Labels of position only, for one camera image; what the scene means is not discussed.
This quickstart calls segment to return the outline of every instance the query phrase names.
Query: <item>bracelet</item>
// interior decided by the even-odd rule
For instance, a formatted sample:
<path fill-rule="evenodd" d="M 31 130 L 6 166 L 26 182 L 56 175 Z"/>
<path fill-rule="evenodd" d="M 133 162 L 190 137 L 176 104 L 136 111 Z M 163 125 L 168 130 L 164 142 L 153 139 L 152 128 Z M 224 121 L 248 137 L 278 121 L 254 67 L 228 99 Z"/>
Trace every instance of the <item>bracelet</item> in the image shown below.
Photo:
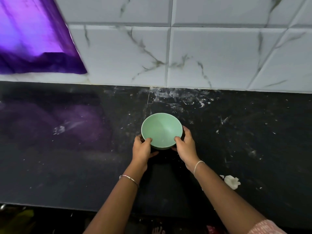
<path fill-rule="evenodd" d="M 138 188 L 139 188 L 138 183 L 136 183 L 136 181 L 135 181 L 134 179 L 132 179 L 131 177 L 129 177 L 129 176 L 127 176 L 127 175 L 121 175 L 121 176 L 119 176 L 119 179 L 120 179 L 121 177 L 127 177 L 127 178 L 129 178 L 129 179 L 130 179 L 131 181 L 133 181 L 133 182 L 138 186 Z"/>
<path fill-rule="evenodd" d="M 194 176 L 195 176 L 195 171 L 196 171 L 197 165 L 198 165 L 200 162 L 205 163 L 204 161 L 201 161 L 201 160 L 197 162 L 197 164 L 195 165 L 195 168 L 194 168 L 194 172 L 193 172 L 193 175 L 194 175 Z"/>

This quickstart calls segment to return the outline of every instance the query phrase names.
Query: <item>sleeve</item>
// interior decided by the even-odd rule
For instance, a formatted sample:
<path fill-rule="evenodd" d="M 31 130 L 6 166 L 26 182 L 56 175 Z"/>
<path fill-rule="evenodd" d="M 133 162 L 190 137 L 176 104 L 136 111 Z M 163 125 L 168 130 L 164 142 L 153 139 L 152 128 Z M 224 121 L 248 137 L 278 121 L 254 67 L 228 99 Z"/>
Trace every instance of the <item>sleeve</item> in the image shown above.
<path fill-rule="evenodd" d="M 286 234 L 274 222 L 270 220 L 263 220 L 257 223 L 248 234 Z"/>

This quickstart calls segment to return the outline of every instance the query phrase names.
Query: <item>person's right hand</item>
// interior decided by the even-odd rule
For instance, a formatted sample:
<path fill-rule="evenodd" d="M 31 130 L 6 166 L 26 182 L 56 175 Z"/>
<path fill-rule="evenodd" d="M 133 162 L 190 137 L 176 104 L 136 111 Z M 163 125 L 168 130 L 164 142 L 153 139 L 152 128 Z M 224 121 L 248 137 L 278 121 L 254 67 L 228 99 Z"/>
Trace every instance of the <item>person's right hand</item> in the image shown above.
<path fill-rule="evenodd" d="M 174 141 L 177 143 L 177 147 L 171 149 L 178 152 L 182 161 L 185 162 L 186 168 L 193 173 L 194 168 L 200 159 L 196 153 L 195 141 L 192 138 L 191 131 L 185 126 L 183 126 L 183 130 L 185 132 L 184 141 L 176 136 Z"/>

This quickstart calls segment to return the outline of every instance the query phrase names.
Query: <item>foot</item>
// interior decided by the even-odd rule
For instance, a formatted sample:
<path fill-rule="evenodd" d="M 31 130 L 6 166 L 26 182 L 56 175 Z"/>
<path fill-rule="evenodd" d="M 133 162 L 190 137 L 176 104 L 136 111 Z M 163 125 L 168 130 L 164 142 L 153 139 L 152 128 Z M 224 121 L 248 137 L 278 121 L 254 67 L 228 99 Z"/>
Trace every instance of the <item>foot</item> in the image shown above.
<path fill-rule="evenodd" d="M 152 234 L 166 234 L 166 232 L 162 230 L 162 227 L 157 227 L 152 230 Z"/>

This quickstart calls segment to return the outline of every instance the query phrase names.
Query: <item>tiled wall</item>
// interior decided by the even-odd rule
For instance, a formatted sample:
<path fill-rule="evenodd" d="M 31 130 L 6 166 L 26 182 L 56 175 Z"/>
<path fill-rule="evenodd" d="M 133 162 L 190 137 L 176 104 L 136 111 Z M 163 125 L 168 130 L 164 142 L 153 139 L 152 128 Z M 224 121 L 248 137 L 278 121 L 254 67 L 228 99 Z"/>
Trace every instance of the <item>tiled wall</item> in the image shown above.
<path fill-rule="evenodd" d="M 312 92 L 312 0 L 56 0 L 87 75 L 4 80 Z"/>

